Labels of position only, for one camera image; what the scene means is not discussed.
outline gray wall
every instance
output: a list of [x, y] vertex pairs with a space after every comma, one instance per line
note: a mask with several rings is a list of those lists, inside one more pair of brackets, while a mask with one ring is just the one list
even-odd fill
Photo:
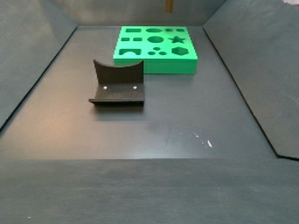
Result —
[[226, 0], [52, 0], [79, 25], [203, 25]]
[[266, 135], [299, 158], [299, 9], [281, 0], [229, 0], [205, 25]]
[[0, 129], [76, 24], [47, 0], [0, 0]]

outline white speck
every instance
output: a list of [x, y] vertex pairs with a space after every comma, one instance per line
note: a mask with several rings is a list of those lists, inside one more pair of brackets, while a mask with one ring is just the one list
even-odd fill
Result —
[[211, 145], [211, 141], [209, 140], [209, 145], [210, 145], [210, 147], [213, 148], [213, 145]]

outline black plastic holder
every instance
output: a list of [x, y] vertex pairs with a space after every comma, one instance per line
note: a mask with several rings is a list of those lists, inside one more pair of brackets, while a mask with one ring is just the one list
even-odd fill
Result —
[[146, 101], [145, 62], [133, 66], [109, 66], [94, 60], [98, 92], [94, 104], [143, 104]]

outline star-shaped hole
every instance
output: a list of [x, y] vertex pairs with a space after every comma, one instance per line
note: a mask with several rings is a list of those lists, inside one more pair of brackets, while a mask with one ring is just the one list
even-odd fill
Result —
[[170, 39], [173, 40], [173, 43], [183, 43], [183, 41], [186, 40], [186, 38], [179, 38], [178, 36]]

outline green foam block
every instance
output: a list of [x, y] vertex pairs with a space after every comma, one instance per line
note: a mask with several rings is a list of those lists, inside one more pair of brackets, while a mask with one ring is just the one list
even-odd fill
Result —
[[186, 27], [123, 26], [114, 60], [117, 66], [143, 60], [146, 74], [195, 74], [199, 58]]

